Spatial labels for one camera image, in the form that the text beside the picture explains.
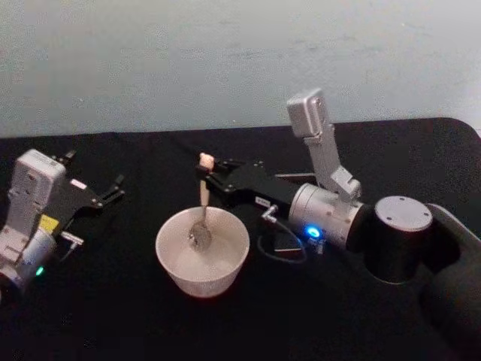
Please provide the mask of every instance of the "bowl rim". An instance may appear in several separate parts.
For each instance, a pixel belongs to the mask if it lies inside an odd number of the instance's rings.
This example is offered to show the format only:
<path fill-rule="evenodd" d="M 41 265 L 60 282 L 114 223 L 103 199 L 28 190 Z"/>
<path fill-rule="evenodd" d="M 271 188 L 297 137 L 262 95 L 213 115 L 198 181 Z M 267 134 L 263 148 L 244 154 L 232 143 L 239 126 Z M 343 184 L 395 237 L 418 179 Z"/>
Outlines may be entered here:
<path fill-rule="evenodd" d="M 206 279 L 206 280 L 202 280 L 202 279 L 188 279 L 188 278 L 184 278 L 184 277 L 181 277 L 179 276 L 176 272 L 173 272 L 172 269 L 170 267 L 167 267 L 167 265 L 165 264 L 165 262 L 162 261 L 162 257 L 160 255 L 160 252 L 159 252 L 159 243 L 160 243 L 160 234 L 162 233 L 162 230 L 168 225 L 168 223 L 170 223 L 174 218 L 176 217 L 179 217 L 181 214 L 184 214 L 184 213 L 187 213 L 189 211 L 191 211 L 192 209 L 197 209 L 197 208 L 201 208 L 201 206 L 198 206 L 198 207 L 191 207 L 191 208 L 187 208 L 187 209 L 184 209 L 180 212 L 177 212 L 176 214 L 174 214 L 173 216 L 171 216 L 168 220 L 166 220 L 164 222 L 164 224 L 162 224 L 162 226 L 160 227 L 160 230 L 157 232 L 157 236 L 156 236 L 156 243 L 155 243 L 155 247 L 156 247 L 156 255 L 157 255 L 157 259 L 159 260 L 161 266 L 164 268 L 164 270 L 166 270 L 170 275 L 173 275 L 175 276 L 176 278 L 178 278 L 179 280 L 182 280 L 182 281 L 187 281 L 187 282 L 193 282 L 193 283 L 201 283 L 201 282 L 217 282 L 217 281 L 220 281 L 222 280 L 223 278 L 226 278 L 228 276 L 230 276 L 232 273 L 234 273 L 236 270 L 238 270 L 242 265 L 243 263 L 245 262 L 246 258 L 247 258 L 247 254 L 249 253 L 249 249 L 250 249 L 250 236 L 249 236 L 249 232 L 247 231 L 247 228 L 246 226 L 244 225 L 244 222 L 242 222 L 239 217 L 237 217 L 235 214 L 229 212 L 229 211 L 226 211 L 225 209 L 222 209 L 222 208 L 217 208 L 217 207 L 211 207 L 211 206 L 208 206 L 207 208 L 210 209 L 210 210 L 216 210 L 216 211 L 220 211 L 222 213 L 227 213 L 227 214 L 230 214 L 231 216 L 233 216 L 233 218 L 236 219 L 236 221 L 239 222 L 239 224 L 241 225 L 241 229 L 243 232 L 246 233 L 247 235 L 247 246 L 245 247 L 244 249 L 244 253 L 242 254 L 242 256 L 240 257 L 240 260 L 239 262 L 235 265 L 235 267 L 229 271 L 229 272 L 226 272 L 225 274 L 222 274 L 220 275 L 219 277 L 217 278 L 210 278 L 210 279 Z"/>

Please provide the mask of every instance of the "sticker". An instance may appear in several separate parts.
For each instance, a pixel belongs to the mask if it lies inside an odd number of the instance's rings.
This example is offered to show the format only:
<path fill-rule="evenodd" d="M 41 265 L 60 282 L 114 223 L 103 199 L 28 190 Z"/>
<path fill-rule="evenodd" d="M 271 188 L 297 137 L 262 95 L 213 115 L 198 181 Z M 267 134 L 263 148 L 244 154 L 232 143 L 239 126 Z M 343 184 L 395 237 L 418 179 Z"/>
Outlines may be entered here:
<path fill-rule="evenodd" d="M 42 214 L 42 217 L 40 218 L 40 227 L 44 229 L 47 233 L 52 234 L 53 230 L 58 225 L 59 225 L 58 220 L 52 217 L 48 217 L 45 214 Z"/>
<path fill-rule="evenodd" d="M 256 203 L 258 205 L 263 205 L 266 208 L 269 208 L 271 206 L 271 203 L 267 199 L 263 199 L 261 197 L 256 197 Z"/>
<path fill-rule="evenodd" d="M 82 182 L 80 182 L 80 181 L 78 181 L 78 180 L 76 180 L 76 179 L 72 179 L 72 180 L 70 181 L 70 184 L 71 184 L 72 186 L 76 186 L 77 188 L 80 188 L 81 190 L 84 190 L 84 189 L 87 188 L 87 185 L 86 185 L 86 184 L 83 184 Z"/>

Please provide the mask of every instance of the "green led light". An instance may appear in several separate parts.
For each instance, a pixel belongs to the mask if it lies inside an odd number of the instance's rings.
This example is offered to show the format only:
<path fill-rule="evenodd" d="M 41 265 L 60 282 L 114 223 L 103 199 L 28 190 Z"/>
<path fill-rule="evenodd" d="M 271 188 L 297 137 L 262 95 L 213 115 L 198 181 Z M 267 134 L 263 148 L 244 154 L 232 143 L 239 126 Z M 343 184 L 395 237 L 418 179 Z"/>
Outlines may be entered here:
<path fill-rule="evenodd" d="M 44 268 L 43 268 L 43 267 L 40 267 L 40 268 L 37 270 L 37 273 L 35 273 L 35 276 L 40 276 L 42 273 L 44 273 Z"/>

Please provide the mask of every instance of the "robotic arm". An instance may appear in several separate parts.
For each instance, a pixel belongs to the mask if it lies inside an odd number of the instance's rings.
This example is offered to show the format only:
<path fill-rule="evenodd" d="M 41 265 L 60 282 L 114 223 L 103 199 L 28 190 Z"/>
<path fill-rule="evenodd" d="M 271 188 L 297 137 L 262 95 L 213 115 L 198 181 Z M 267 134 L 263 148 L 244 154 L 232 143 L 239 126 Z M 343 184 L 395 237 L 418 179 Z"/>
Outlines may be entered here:
<path fill-rule="evenodd" d="M 75 152 L 48 157 L 29 150 L 17 159 L 11 188 L 10 207 L 0 231 L 0 305 L 14 301 L 26 291 L 32 279 L 55 256 L 63 261 L 83 240 L 66 229 L 75 217 L 93 215 L 119 200 L 123 176 L 104 194 L 95 194 L 86 184 L 67 179 L 66 165 Z M 66 253 L 59 254 L 63 243 Z"/>
<path fill-rule="evenodd" d="M 284 219 L 308 244 L 362 252 L 380 281 L 406 282 L 424 263 L 434 273 L 420 296 L 425 316 L 461 355 L 480 356 L 481 240 L 438 205 L 406 196 L 360 202 L 361 184 L 340 164 L 319 89 L 293 97 L 288 112 L 309 148 L 317 186 L 267 175 L 262 162 L 217 159 L 213 171 L 197 168 L 207 188 L 227 206 L 248 203 L 265 210 L 264 220 Z"/>

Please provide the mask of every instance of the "blue led light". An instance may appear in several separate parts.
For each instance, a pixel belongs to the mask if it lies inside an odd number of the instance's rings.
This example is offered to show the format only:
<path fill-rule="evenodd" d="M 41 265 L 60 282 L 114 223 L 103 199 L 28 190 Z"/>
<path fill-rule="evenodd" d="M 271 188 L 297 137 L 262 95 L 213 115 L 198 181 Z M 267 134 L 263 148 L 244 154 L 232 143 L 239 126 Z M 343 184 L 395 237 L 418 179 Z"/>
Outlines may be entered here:
<path fill-rule="evenodd" d="M 312 238 L 319 238 L 321 235 L 321 232 L 316 227 L 312 226 L 306 228 L 306 233 Z"/>

